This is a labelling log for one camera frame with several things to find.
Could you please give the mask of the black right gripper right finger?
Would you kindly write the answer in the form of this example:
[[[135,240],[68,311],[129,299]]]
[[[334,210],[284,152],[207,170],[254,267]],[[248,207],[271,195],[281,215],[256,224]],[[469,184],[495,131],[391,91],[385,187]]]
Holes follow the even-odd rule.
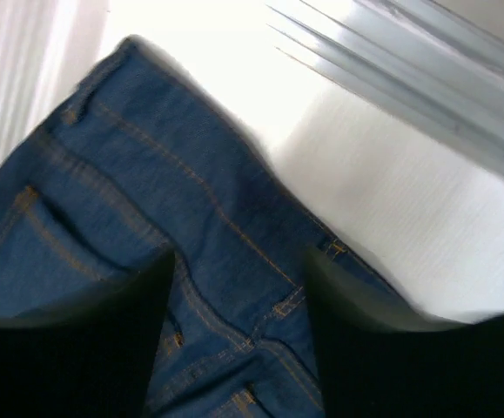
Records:
[[[504,417],[504,313],[416,310],[312,249],[305,290],[329,417]]]

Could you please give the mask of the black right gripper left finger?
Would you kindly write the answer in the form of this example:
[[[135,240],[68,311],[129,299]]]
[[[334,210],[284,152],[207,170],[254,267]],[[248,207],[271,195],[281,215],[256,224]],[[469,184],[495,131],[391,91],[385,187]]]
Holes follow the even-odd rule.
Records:
[[[0,319],[0,417],[143,417],[175,254]]]

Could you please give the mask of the dark blue denim trousers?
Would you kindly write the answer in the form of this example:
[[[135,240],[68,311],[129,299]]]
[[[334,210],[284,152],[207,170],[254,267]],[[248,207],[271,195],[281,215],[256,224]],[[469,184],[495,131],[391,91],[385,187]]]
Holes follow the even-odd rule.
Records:
[[[308,247],[393,295],[234,123],[135,37],[0,167],[0,318],[174,250],[146,399],[153,417],[324,415]]]

